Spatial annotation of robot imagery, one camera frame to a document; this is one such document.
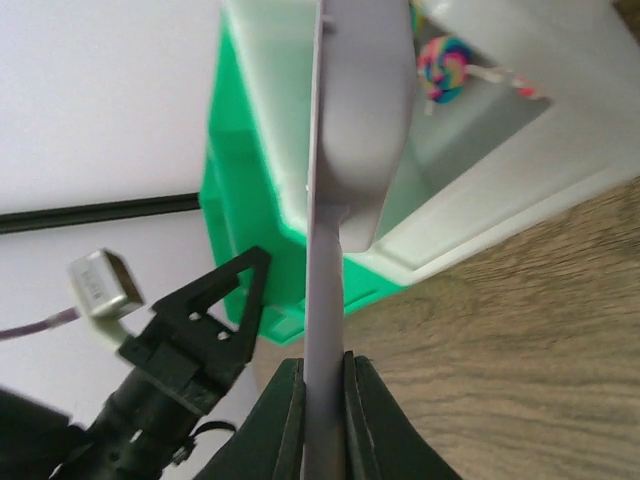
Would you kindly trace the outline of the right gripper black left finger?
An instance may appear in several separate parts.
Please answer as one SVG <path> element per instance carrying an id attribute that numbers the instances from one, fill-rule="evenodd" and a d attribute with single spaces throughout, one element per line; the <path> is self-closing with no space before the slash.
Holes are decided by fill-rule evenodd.
<path id="1" fill-rule="evenodd" d="M 304 445 L 306 385 L 301 358 L 284 360 L 240 429 L 198 479 L 298 479 Z"/>

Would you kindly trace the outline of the lilac slotted plastic scoop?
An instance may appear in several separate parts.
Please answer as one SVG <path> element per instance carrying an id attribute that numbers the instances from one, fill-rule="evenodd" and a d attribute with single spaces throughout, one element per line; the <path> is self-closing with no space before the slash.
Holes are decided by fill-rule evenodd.
<path id="1" fill-rule="evenodd" d="M 323 1 L 312 76 L 304 382 L 306 479 L 345 475 L 343 256 L 373 243 L 415 91 L 405 1 Z"/>

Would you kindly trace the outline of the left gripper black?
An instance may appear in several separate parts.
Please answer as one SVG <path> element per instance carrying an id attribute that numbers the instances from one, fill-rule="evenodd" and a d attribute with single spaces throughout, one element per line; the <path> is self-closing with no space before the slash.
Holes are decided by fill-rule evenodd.
<path id="1" fill-rule="evenodd" d="M 132 437 L 162 450 L 187 442 L 196 422 L 231 390 L 253 357 L 271 256 L 252 247 L 158 300 L 155 319 L 134 336 L 114 320 L 92 326 L 133 370 L 104 404 L 92 436 L 113 443 Z M 238 327 L 208 310 L 250 273 Z"/>

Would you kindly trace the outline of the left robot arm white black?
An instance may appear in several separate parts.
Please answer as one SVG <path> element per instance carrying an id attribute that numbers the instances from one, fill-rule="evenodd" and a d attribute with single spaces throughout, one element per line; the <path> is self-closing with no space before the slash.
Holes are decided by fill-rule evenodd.
<path id="1" fill-rule="evenodd" d="M 122 258 L 101 249 L 72 262 L 75 306 L 2 338 L 83 320 L 132 369 L 86 428 L 3 390 L 2 477 L 158 479 L 186 460 L 253 357 L 270 261 L 258 247 L 232 258 L 156 301 L 139 334 L 122 324 L 144 303 Z"/>

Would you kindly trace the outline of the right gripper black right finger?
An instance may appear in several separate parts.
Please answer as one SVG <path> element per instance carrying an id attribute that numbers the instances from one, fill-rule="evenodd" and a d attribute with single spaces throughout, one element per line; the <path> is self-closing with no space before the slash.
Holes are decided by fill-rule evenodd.
<path id="1" fill-rule="evenodd" d="M 460 477 L 413 427 L 367 357 L 345 353 L 343 383 L 348 479 Z"/>

